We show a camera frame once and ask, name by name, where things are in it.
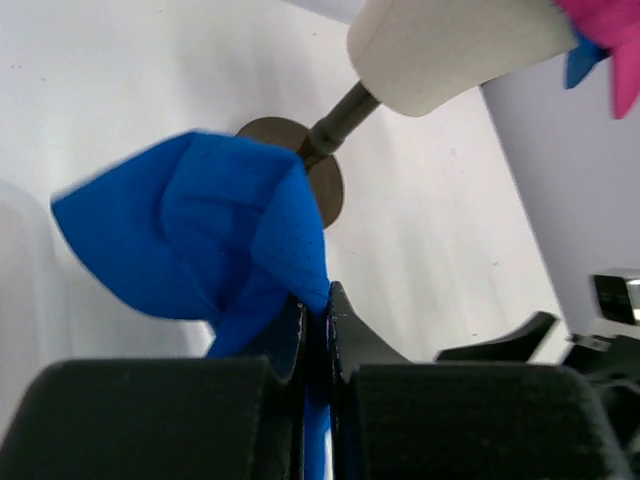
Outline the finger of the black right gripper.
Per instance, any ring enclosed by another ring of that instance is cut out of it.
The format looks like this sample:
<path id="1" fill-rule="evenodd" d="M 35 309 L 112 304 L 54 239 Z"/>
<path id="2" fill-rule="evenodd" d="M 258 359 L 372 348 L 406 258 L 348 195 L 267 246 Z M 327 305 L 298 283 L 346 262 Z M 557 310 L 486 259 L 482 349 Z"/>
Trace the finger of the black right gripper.
<path id="1" fill-rule="evenodd" d="M 538 311 L 518 329 L 502 337 L 442 350 L 435 361 L 526 363 L 558 322 L 555 315 Z"/>

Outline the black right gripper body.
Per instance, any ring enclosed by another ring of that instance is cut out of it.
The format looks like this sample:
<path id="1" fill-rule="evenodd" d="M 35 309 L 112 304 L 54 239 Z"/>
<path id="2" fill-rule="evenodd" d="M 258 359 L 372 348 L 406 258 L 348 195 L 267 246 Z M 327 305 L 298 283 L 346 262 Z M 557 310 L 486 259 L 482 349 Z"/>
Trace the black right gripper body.
<path id="1" fill-rule="evenodd" d="M 584 375 L 606 410 L 628 460 L 639 459 L 639 340 L 615 337 L 569 337 L 562 365 Z"/>

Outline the cream mannequin head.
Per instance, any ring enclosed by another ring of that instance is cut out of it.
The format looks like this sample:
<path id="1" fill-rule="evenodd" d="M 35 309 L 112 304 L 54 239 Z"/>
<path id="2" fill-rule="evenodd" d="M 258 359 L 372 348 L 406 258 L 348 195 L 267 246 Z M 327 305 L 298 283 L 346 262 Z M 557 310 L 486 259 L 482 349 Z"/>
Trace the cream mannequin head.
<path id="1" fill-rule="evenodd" d="M 538 0 L 368 1 L 347 34 L 364 87 L 410 117 L 575 44 L 566 15 Z"/>

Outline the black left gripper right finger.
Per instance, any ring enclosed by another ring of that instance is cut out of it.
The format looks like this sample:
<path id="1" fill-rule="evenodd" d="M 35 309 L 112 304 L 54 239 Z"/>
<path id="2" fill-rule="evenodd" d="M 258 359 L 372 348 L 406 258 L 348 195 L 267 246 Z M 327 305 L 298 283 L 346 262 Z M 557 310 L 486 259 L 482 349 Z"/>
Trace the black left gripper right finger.
<path id="1" fill-rule="evenodd" d="M 556 364 L 413 363 L 334 283 L 327 320 L 338 479 L 629 479 L 599 395 Z"/>

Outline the pink cap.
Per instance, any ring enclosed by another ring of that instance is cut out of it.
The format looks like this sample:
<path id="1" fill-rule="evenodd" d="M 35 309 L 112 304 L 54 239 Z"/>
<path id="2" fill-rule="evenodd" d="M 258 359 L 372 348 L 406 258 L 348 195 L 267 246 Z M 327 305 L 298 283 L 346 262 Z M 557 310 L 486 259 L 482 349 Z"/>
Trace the pink cap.
<path id="1" fill-rule="evenodd" d="M 639 97 L 638 0 L 563 0 L 556 5 L 572 29 L 610 51 L 612 114 L 624 118 Z"/>

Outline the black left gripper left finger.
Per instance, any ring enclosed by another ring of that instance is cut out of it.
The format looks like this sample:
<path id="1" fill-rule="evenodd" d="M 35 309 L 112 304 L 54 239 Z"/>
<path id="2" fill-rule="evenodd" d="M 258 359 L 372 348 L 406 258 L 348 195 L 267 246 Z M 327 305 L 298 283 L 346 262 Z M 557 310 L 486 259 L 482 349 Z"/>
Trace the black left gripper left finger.
<path id="1" fill-rule="evenodd" d="M 304 307 L 236 355 L 93 359 L 39 373 L 1 445 L 5 479 L 299 479 Z"/>

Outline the blue cap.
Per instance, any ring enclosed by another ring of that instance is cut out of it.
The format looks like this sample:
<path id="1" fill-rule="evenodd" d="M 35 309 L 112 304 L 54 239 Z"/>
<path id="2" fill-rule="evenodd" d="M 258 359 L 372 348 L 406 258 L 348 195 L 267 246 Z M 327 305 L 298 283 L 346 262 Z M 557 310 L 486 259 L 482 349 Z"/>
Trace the blue cap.
<path id="1" fill-rule="evenodd" d="M 610 51 L 573 28 L 577 45 L 565 56 L 564 88 L 577 87 L 601 61 L 610 56 Z"/>
<path id="2" fill-rule="evenodd" d="M 52 202 L 60 233 L 115 297 L 145 315 L 204 321 L 201 359 L 247 347 L 289 301 L 306 312 L 303 475 L 325 475 L 330 418 L 323 222 L 300 157 L 240 136 L 191 131 Z"/>

